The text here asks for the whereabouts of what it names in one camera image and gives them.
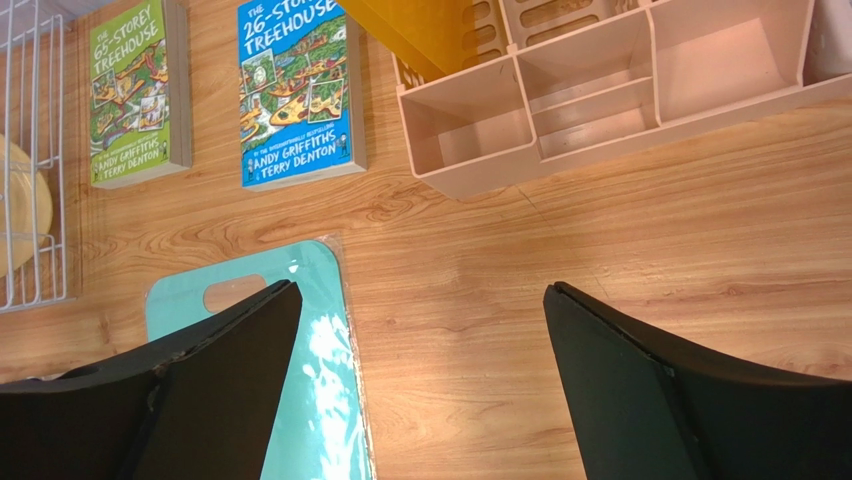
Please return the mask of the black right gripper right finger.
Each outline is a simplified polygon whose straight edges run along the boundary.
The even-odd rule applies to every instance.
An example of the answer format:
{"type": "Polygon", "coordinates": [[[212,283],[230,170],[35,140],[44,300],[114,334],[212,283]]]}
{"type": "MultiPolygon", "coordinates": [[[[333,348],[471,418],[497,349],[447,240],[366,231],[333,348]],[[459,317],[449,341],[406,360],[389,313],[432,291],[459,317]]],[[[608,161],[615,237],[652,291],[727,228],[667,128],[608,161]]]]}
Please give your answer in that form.
{"type": "Polygon", "coordinates": [[[847,479],[851,384],[740,359],[557,282],[543,307],[590,479],[847,479]]]}

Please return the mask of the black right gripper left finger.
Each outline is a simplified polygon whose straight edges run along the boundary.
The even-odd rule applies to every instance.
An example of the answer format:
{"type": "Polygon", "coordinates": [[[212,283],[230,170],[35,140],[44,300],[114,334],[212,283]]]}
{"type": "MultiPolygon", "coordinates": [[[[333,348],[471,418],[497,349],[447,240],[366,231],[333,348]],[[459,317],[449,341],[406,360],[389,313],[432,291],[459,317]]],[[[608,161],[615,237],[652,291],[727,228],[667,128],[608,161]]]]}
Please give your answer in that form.
{"type": "Polygon", "coordinates": [[[301,310],[282,280],[125,353],[4,384],[2,477],[258,478],[301,310]]]}

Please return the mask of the yellow bear plate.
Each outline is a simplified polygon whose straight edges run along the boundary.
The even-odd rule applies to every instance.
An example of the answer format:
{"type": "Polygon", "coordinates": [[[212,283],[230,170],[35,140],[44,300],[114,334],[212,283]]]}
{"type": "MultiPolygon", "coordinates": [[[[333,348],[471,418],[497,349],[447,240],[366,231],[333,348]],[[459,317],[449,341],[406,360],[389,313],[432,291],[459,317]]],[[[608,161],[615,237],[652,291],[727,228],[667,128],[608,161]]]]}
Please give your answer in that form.
{"type": "Polygon", "coordinates": [[[1,277],[35,255],[47,243],[53,198],[41,169],[29,155],[1,136],[1,277]]]}

